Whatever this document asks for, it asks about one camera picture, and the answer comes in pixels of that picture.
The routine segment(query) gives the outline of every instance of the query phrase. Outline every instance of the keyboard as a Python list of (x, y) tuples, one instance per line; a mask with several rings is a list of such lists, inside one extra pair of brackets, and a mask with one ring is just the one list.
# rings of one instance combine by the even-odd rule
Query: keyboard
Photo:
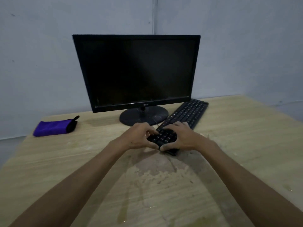
[[(150, 135), (147, 139), (153, 143), (156, 143), (159, 148), (166, 144), (177, 140), (177, 134), (172, 130), (165, 130), (163, 127), (173, 124), (177, 121), (187, 122), (191, 129), (194, 129), (199, 122), (203, 113), (208, 106), (207, 102), (203, 102), (197, 99), (191, 99), (188, 102), (183, 103), (177, 110), (174, 111), (162, 124), (157, 128), (158, 135)], [(167, 150), (166, 152), (172, 156), (176, 156), (178, 149)]]

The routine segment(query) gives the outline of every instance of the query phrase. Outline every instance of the round black base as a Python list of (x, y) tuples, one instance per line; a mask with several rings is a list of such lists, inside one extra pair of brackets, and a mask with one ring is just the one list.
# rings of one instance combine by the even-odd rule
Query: round black base
[(169, 116), (168, 111), (160, 106), (132, 108), (123, 111), (120, 114), (120, 122), (127, 126), (133, 126), (136, 122), (148, 122), (149, 125), (155, 125), (164, 121)]

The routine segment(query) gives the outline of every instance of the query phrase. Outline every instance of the wooden tabletop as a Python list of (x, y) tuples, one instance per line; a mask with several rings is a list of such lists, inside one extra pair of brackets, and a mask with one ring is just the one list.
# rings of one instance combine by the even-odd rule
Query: wooden tabletop
[[(245, 96), (204, 99), (195, 128), (239, 164), (303, 210), (303, 125)], [(164, 105), (172, 113), (180, 103)], [(0, 170), (0, 226), (8, 226), (51, 187), (100, 152), (128, 127), (122, 111), (83, 112), (74, 132), (29, 135)], [(127, 151), (105, 176), (76, 226), (252, 226), (225, 185), (196, 151), (177, 157)]]

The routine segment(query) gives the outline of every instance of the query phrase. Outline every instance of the monitor bezel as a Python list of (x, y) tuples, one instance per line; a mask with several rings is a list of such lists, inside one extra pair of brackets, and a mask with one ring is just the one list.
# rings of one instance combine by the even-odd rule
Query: monitor bezel
[[(200, 35), (91, 35), (91, 34), (75, 34), (73, 35), (73, 40), (76, 48), (76, 52), (78, 55), (81, 71), (83, 74), (86, 90), (89, 96), (89, 101), (92, 107), (93, 113), (97, 112), (105, 112), (105, 111), (114, 111), (114, 110), (123, 110), (123, 109), (131, 109), (131, 108), (139, 108), (139, 107), (149, 107), (149, 106), (157, 106), (171, 103), (182, 103), (187, 102), (191, 99), (192, 86), (194, 83), (195, 77), (195, 69), (199, 52), (200, 45)], [(96, 97), (94, 97), (89, 81), (87, 78), (87, 74), (83, 64), (81, 64), (81, 53), (77, 49), (81, 40), (106, 40), (106, 39), (121, 39), (121, 40), (195, 40), (195, 54), (194, 54), (194, 62), (191, 69), (191, 82), (190, 82), (190, 95), (187, 97), (180, 97), (176, 99), (164, 99), (164, 100), (155, 100), (155, 101), (146, 101), (139, 103), (126, 103), (126, 104), (117, 104), (111, 106), (96, 106)]]

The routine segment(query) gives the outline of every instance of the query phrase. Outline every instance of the purple pouch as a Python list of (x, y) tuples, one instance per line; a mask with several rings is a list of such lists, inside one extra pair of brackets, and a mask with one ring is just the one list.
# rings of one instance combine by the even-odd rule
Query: purple pouch
[(52, 122), (40, 122), (36, 127), (33, 136), (47, 136), (47, 135), (60, 135), (70, 133), (75, 130), (77, 125), (77, 119), (80, 116), (76, 116), (73, 119), (67, 119), (62, 121)]

